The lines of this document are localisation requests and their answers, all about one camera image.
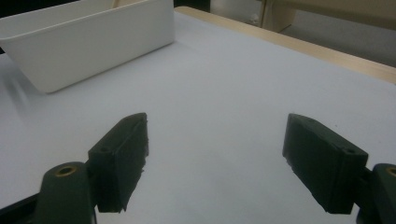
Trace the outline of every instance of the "wooden surface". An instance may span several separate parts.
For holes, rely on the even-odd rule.
[[[387,29],[396,29],[396,1],[394,0],[270,0],[269,2],[269,6],[276,4]]]
[[[391,66],[375,63],[337,50],[327,49],[296,38],[266,31],[259,27],[226,19],[190,7],[177,7],[175,11],[240,33],[253,35],[271,43],[300,51],[301,53],[319,58],[323,61],[335,63],[339,66],[363,73],[371,77],[377,77],[391,83],[396,83],[396,68]]]

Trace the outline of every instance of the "white tabletop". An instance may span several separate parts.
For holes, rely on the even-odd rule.
[[[0,207],[148,114],[150,155],[126,213],[99,223],[355,223],[326,214],[282,157],[287,115],[396,162],[396,86],[176,13],[177,41],[52,94],[0,56]]]

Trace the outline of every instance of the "white tray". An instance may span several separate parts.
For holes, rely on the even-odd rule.
[[[83,0],[0,20],[0,46],[43,92],[57,91],[175,39],[172,0]]]

